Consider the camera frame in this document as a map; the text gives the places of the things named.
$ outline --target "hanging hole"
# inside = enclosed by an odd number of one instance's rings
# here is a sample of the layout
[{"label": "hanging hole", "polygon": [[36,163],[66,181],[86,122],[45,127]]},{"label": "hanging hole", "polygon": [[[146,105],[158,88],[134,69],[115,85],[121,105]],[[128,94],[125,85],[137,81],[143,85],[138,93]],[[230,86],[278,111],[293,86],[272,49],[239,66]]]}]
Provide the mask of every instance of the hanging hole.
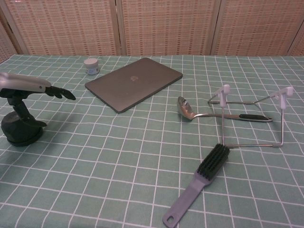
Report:
[{"label": "hanging hole", "polygon": [[167,222],[172,223],[173,220],[174,220],[173,216],[170,216],[170,217],[167,219]]}]

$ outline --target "small jar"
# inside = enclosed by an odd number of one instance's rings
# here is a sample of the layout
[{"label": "small jar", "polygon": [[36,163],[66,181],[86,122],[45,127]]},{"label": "small jar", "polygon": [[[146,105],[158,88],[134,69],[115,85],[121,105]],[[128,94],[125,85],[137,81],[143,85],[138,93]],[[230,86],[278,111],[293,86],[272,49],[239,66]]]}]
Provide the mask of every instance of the small jar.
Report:
[{"label": "small jar", "polygon": [[98,59],[97,58],[88,58],[84,61],[86,66],[86,72],[88,75],[96,75],[99,73],[98,68]]}]

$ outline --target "laptop logo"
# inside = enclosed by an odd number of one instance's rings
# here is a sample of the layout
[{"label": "laptop logo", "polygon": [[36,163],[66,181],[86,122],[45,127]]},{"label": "laptop logo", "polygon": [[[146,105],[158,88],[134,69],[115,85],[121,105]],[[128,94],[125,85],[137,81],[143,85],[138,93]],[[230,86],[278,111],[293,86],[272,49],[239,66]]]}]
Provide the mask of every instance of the laptop logo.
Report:
[{"label": "laptop logo", "polygon": [[131,76],[130,79],[131,79],[133,82],[135,82],[135,81],[138,80],[138,77],[137,77],[137,76]]}]

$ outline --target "black handle grip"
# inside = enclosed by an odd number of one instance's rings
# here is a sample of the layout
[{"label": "black handle grip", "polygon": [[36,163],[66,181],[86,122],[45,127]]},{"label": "black handle grip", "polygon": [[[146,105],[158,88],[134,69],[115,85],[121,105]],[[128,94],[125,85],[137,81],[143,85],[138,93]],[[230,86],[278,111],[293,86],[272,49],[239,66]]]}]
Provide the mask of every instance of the black handle grip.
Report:
[{"label": "black handle grip", "polygon": [[242,118],[242,119],[246,119],[246,120],[256,120],[256,121],[269,121],[269,120],[272,120],[271,118],[267,118],[263,115],[253,115],[253,114],[241,114],[239,115],[239,118]]}]

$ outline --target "brush handle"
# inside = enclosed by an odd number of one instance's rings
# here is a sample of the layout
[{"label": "brush handle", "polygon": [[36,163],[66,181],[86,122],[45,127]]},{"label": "brush handle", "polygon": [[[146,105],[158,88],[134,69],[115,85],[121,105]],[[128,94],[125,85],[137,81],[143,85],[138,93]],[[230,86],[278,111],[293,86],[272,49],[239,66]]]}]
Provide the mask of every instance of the brush handle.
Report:
[{"label": "brush handle", "polygon": [[208,180],[205,179],[206,181],[202,181],[202,178],[197,177],[197,175],[197,173],[194,175],[194,179],[189,186],[162,217],[162,222],[166,227],[174,228],[200,194],[203,187],[209,184]]}]

